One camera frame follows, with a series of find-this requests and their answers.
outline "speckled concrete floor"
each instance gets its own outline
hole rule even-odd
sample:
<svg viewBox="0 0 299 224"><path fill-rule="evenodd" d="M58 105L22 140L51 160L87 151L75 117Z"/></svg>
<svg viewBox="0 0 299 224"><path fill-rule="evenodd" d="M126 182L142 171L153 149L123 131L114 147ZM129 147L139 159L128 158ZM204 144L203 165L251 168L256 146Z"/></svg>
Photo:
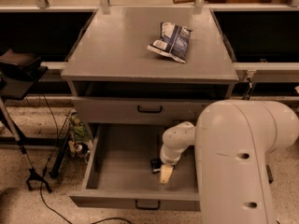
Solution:
<svg viewBox="0 0 299 224"><path fill-rule="evenodd" d="M60 127L69 108L69 106L52 108ZM52 117L45 105L41 104L39 108L10 107L9 112L25 134L56 134ZM52 147L28 147L27 149L34 167L41 174ZM39 183L32 182L34 190L28 191L25 184L29 176L27 162L17 147L0 145L0 157L0 223L66 223L42 203ZM281 224L299 223L299 143L286 150L270 154L268 162L274 177L271 189L278 221ZM48 194L45 189L43 190L47 204L74 224L87 224L107 217L123 217L134 224L202 223L199 212L78 208L67 193L80 190L86 166L82 159L64 159L59 178L53 180L46 176L53 193ZM113 220L104 223L125 222Z"/></svg>

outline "black panel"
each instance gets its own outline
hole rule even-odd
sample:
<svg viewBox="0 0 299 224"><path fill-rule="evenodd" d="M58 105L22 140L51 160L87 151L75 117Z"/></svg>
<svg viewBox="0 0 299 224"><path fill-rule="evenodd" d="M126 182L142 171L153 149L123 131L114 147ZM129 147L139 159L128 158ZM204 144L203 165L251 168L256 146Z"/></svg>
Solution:
<svg viewBox="0 0 299 224"><path fill-rule="evenodd" d="M215 11L238 62L299 62L298 11Z"/></svg>
<svg viewBox="0 0 299 224"><path fill-rule="evenodd" d="M39 55L45 62L63 62L92 15L92 12L1 12L0 55L13 49Z"/></svg>

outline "desk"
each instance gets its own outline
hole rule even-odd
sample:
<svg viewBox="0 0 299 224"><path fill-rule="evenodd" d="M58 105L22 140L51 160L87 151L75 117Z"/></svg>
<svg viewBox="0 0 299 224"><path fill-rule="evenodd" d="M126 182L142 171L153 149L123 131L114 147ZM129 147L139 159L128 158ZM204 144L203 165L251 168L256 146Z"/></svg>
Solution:
<svg viewBox="0 0 299 224"><path fill-rule="evenodd" d="M192 29L186 63L147 50L161 21ZM208 8L201 15L192 7L99 10L62 77L93 139L83 189L71 194L78 206L199 210L193 150L180 180L165 187L152 175L150 157L157 156L165 127L196 120L238 82Z"/></svg>

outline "closed drawer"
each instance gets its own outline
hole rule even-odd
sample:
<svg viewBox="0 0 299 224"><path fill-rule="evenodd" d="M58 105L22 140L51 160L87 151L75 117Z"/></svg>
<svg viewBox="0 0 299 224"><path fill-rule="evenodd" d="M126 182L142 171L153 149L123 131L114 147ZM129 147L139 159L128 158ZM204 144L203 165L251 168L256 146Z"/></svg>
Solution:
<svg viewBox="0 0 299 224"><path fill-rule="evenodd" d="M74 105L82 121L89 123L172 124L173 120L197 120L211 101L80 98Z"/></svg>
<svg viewBox="0 0 299 224"><path fill-rule="evenodd" d="M83 181L70 194L81 207L199 211L194 151L182 155L170 181L160 184L150 160L159 158L164 126L100 126Z"/></svg>

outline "drawer handle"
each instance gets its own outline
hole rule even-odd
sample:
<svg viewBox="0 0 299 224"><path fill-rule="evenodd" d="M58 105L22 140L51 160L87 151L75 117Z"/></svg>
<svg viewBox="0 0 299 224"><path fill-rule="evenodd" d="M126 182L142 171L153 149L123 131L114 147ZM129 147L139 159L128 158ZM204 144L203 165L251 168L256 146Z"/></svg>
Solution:
<svg viewBox="0 0 299 224"><path fill-rule="evenodd" d="M161 202L159 200L157 207L142 207L142 206L138 206L138 200L135 200L135 208L139 209L139 210L150 210L150 211L159 210L160 209L160 204L161 204Z"/></svg>
<svg viewBox="0 0 299 224"><path fill-rule="evenodd" d="M137 107L139 113L148 113L148 114L159 114L162 112L163 107L160 106L159 109L143 109L140 105Z"/></svg>

